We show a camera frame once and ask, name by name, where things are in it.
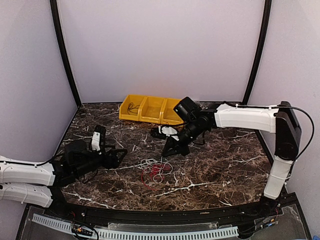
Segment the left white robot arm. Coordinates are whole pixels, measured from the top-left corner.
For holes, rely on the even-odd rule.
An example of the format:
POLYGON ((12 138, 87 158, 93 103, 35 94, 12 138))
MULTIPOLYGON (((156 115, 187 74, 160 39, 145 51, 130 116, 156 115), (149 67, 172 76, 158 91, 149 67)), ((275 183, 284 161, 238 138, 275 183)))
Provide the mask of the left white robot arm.
POLYGON ((94 173, 99 168, 116 169, 127 155, 127 149, 114 145, 88 148, 83 140, 75 140, 64 152, 45 162, 0 158, 1 200, 28 203, 51 210, 60 218, 67 218, 70 206, 60 195, 60 189, 94 173))

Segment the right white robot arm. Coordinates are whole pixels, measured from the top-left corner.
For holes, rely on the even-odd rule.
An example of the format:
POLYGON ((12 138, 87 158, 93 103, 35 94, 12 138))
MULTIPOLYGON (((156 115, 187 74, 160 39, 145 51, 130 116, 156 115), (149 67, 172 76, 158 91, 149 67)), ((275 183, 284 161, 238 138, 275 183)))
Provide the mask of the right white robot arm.
POLYGON ((275 134, 275 152, 271 171, 263 191, 265 197, 255 205, 255 213, 266 217, 275 208, 276 200, 293 166, 303 153, 300 150, 302 128, 294 113, 296 107, 287 101, 278 105, 252 106, 230 102, 213 103, 202 108, 189 97, 182 99, 173 111, 182 119, 177 125, 164 124, 151 129, 154 138, 166 141, 162 157, 189 154, 189 144, 216 128, 240 128, 275 134))

